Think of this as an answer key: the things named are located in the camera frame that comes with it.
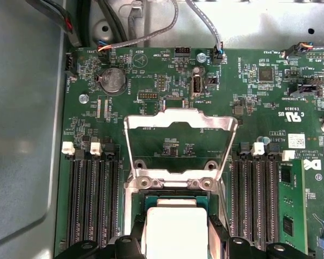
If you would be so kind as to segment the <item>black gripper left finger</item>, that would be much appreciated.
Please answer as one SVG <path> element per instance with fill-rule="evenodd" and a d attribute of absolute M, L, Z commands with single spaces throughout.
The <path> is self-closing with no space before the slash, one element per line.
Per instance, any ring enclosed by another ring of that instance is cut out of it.
<path fill-rule="evenodd" d="M 141 251 L 145 220 L 146 215 L 136 215 L 130 235 L 117 237 L 103 248 L 95 241 L 80 241 L 68 247 L 56 258 L 146 258 Z"/>

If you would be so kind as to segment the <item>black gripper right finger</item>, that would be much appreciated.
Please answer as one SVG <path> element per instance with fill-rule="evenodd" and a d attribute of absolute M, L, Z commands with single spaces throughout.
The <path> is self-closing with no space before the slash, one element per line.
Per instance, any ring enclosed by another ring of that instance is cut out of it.
<path fill-rule="evenodd" d="M 230 237 L 216 215 L 208 217 L 208 248 L 211 258 L 309 258 L 287 244 L 271 243 L 260 250 L 243 237 Z"/>

